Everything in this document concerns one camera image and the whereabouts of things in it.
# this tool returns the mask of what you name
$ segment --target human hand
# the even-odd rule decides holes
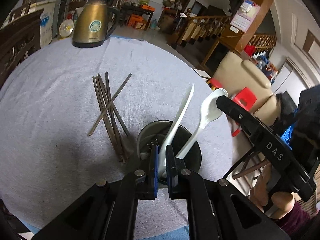
[[[271,177],[272,165],[266,165],[259,175],[256,185],[250,190],[249,199],[254,203],[262,212],[263,206],[268,204],[267,183]],[[294,197],[288,192],[276,192],[272,195],[271,200],[278,210],[274,212],[270,218],[280,219],[288,214],[294,206]]]

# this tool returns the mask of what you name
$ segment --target tablecloth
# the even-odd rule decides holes
[[[71,39],[44,47],[23,61],[0,90],[0,197],[11,213],[42,228],[98,179],[124,176],[99,116],[92,76],[109,73],[115,100],[130,133],[155,120],[173,120],[187,88],[195,84],[181,122],[194,132],[200,105],[211,93],[180,59],[146,41],[112,37],[102,46],[75,48]],[[232,141],[223,114],[198,138],[199,173],[217,180],[230,168]],[[160,189],[154,201],[139,201],[135,239],[188,224],[185,200],[170,200]]]

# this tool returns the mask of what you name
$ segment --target kettle base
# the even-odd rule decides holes
[[[104,41],[89,42],[89,43],[72,41],[72,45],[77,48],[94,48],[94,47],[101,46],[103,43]]]

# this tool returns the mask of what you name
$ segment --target wooden chopstick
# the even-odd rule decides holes
[[[98,74],[98,76],[96,77],[96,82],[97,83],[99,82],[99,85],[100,85],[100,88],[101,88],[102,97],[104,99],[104,102],[107,105],[108,101],[109,101],[109,98],[108,98],[108,95],[107,95],[106,90],[105,90],[106,86],[104,85],[100,74]],[[116,120],[115,120],[115,116],[113,115],[112,105],[109,108],[109,115],[110,115],[110,119],[111,119],[112,128],[113,128],[114,134],[116,136],[116,142],[117,142],[120,154],[121,154],[122,158],[124,158],[124,157],[127,158],[126,154],[124,154],[124,151],[122,149],[121,135],[120,135],[118,127],[116,125]]]
[[[94,90],[96,91],[96,96],[97,96],[99,108],[100,108],[100,111],[102,112],[103,108],[104,108],[104,104],[101,101],[101,97],[100,97],[101,92],[99,93],[99,88],[100,88],[100,87],[98,87],[99,83],[96,82],[95,77],[92,77],[92,79],[93,79]],[[111,126],[109,117],[106,114],[103,115],[103,122],[104,122],[106,129],[107,129],[111,144],[112,144],[117,156],[119,157],[119,159],[122,160],[120,152],[118,151],[118,145],[116,143],[116,136],[112,130],[112,126]]]
[[[118,88],[118,90],[116,91],[116,93],[113,95],[113,97],[111,98],[111,100],[109,101],[109,104],[106,106],[106,108],[103,109],[103,111],[101,111],[101,114],[99,115],[98,119],[96,120],[96,122],[94,123],[94,125],[92,126],[91,130],[88,133],[88,136],[91,136],[94,132],[94,130],[97,128],[99,122],[101,121],[103,115],[107,112],[107,110],[109,109],[109,107],[111,106],[112,102],[116,99],[116,97],[118,96],[118,94],[121,92],[121,90],[124,88],[125,84],[128,82],[128,80],[130,79],[130,77],[132,76],[132,74],[129,74],[127,76],[127,78],[124,80],[124,82],[121,84],[121,86]]]
[[[108,72],[105,73],[105,78],[106,78],[106,87],[103,87],[103,89],[106,89],[105,91],[107,93],[107,91],[110,91]],[[116,117],[117,117],[122,129],[124,130],[124,133],[126,134],[126,136],[131,136],[131,134],[130,134],[129,130],[127,129],[127,127],[125,126],[124,121],[122,120],[118,110],[116,109],[116,106],[114,103],[112,103],[112,107],[113,107],[113,111],[115,112]]]

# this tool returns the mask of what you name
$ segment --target kettle handle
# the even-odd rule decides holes
[[[120,19],[120,11],[119,11],[118,8],[116,8],[116,7],[108,7],[108,13],[109,13],[109,12],[114,13],[116,19],[115,19],[113,25],[111,26],[111,28],[107,31],[105,39],[107,39],[107,38],[111,35],[111,33],[114,32],[114,30],[116,29],[116,27],[117,27],[118,24],[119,24],[119,19]]]

